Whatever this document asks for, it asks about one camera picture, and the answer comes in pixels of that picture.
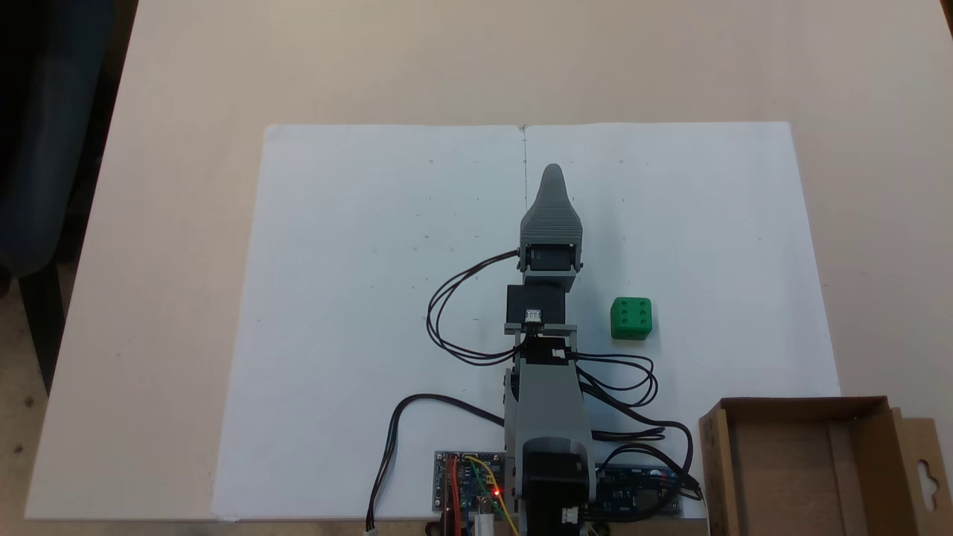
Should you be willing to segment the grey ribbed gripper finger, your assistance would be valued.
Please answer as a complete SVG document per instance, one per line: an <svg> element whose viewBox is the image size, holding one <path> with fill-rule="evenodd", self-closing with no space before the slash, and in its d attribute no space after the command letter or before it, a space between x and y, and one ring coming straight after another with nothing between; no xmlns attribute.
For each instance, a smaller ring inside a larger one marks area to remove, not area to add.
<svg viewBox="0 0 953 536"><path fill-rule="evenodd" d="M547 165L537 196L520 223L520 244L579 246L583 238L581 218L567 192L562 167Z"/></svg>

